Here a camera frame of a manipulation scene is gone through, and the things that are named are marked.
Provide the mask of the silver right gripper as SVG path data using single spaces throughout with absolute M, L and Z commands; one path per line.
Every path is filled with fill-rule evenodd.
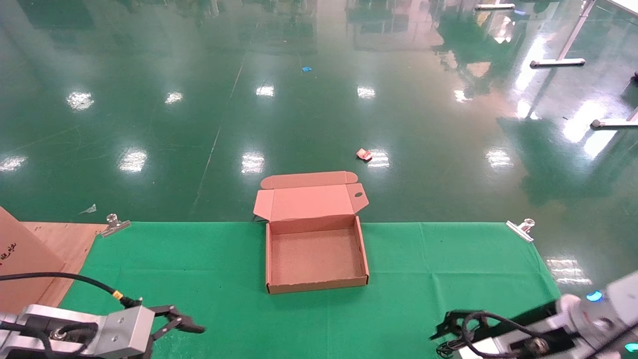
M 462 323 L 471 314 L 478 311 L 454 310 L 445 314 L 445 323 L 435 327 L 435 334 L 429 337 L 434 341 L 444 336 L 462 336 Z M 517 359 L 571 359 L 575 348 L 572 330 L 564 320 L 546 318 L 528 323 L 527 329 L 546 336 L 546 339 L 532 337 L 507 323 L 497 323 L 489 327 L 474 330 L 472 343 L 479 351 L 487 354 L 515 353 Z

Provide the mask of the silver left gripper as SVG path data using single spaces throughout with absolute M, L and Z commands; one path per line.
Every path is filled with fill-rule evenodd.
M 164 317 L 167 324 L 151 334 L 155 317 Z M 167 332 L 178 330 L 202 334 L 206 328 L 197 325 L 175 305 L 160 305 L 151 309 L 138 306 L 103 316 L 99 322 L 96 356 L 103 359 L 122 359 L 144 354 L 151 359 L 153 345 Z

